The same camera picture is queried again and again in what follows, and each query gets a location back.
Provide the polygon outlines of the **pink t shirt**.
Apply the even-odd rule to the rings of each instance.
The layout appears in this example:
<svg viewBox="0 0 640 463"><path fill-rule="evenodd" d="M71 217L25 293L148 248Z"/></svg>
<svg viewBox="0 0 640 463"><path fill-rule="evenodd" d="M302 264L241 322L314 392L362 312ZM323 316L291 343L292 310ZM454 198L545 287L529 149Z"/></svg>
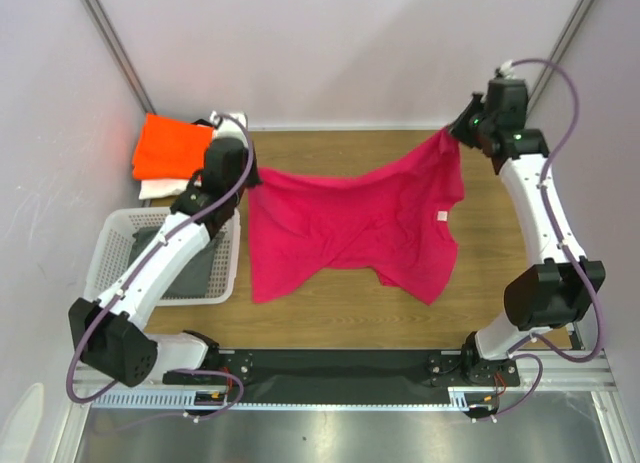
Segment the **pink t shirt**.
<svg viewBox="0 0 640 463"><path fill-rule="evenodd" d="M370 268L426 305L458 255L448 215L464 198L458 143L439 130L397 161L357 177L263 167L248 193L252 298L286 296L322 269Z"/></svg>

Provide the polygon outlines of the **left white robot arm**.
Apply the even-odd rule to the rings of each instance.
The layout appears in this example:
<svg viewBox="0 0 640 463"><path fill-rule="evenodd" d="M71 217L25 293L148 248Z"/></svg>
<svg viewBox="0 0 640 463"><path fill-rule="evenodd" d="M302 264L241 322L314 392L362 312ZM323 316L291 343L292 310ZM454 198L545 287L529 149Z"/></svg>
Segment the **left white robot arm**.
<svg viewBox="0 0 640 463"><path fill-rule="evenodd" d="M258 184L246 128L215 132L194 177L200 183L178 197L129 268L96 299L79 298L69 309L75 351L66 375L68 390L78 363L127 387L171 372L187 372L199 383L219 374L211 341L188 332L149 336L145 328L174 280L234 217L244 191Z"/></svg>

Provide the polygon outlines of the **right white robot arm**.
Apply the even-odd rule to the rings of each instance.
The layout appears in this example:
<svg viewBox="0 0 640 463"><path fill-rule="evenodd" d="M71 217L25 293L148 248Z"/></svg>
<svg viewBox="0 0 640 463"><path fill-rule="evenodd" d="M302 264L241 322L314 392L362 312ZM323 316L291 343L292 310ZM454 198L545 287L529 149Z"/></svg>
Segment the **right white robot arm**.
<svg viewBox="0 0 640 463"><path fill-rule="evenodd" d="M529 264L505 288L503 312L462 347L461 375L474 385L511 366L517 348L582 320L605 278L603 263L589 259L573 235L543 133L526 125L528 103L524 80L498 76L449 128L491 160L514 204Z"/></svg>

